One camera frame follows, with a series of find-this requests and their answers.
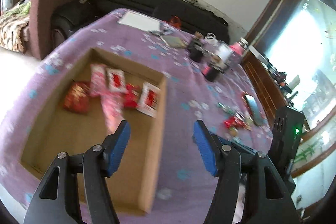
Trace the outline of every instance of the window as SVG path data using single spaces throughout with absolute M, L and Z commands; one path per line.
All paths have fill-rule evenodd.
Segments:
M 336 105 L 336 11 L 319 0 L 301 0 L 265 55 L 287 73 L 288 84 L 293 81 L 294 107 L 314 128 Z

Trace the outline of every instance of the white paper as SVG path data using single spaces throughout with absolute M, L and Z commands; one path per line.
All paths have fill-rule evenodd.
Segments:
M 261 63 L 266 66 L 268 65 L 269 62 L 253 46 L 249 46 L 248 49 L 260 60 Z
M 127 12 L 119 21 L 119 24 L 128 25 L 145 32 L 160 31 L 160 21 L 154 18 L 135 13 Z

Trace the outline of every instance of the metal screw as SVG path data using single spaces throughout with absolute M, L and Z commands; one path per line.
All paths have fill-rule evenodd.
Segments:
M 97 144 L 92 149 L 93 149 L 93 151 L 98 152 L 102 149 L 102 146 L 100 144 Z
M 263 151 L 258 151 L 258 156 L 259 158 L 266 158 L 267 154 L 264 153 Z
M 67 153 L 65 153 L 65 152 L 60 152 L 60 153 L 58 153 L 57 158 L 62 159 L 62 158 L 65 158 L 66 155 L 67 155 Z
M 229 151 L 231 150 L 231 146 L 225 144 L 225 145 L 222 146 L 222 149 L 223 149 L 223 151 L 225 151 L 225 152 L 229 152 Z

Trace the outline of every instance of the floor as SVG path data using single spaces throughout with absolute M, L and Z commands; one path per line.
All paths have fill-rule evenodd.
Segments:
M 0 47 L 0 122 L 25 87 L 41 61 Z M 321 164 L 295 179 L 297 188 L 292 195 L 296 208 L 307 207 L 323 197 L 329 188 L 336 170 L 336 152 Z M 296 204 L 297 196 L 302 200 Z M 21 224 L 26 213 L 0 184 L 0 199 Z

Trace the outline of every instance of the smartphone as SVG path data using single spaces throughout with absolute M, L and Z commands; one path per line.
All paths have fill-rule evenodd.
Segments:
M 257 102 L 254 100 L 254 97 L 251 95 L 244 95 L 247 106 L 250 108 L 250 114 L 252 116 L 253 122 L 256 126 L 261 126 L 264 121 L 261 118 L 260 111 L 257 105 Z

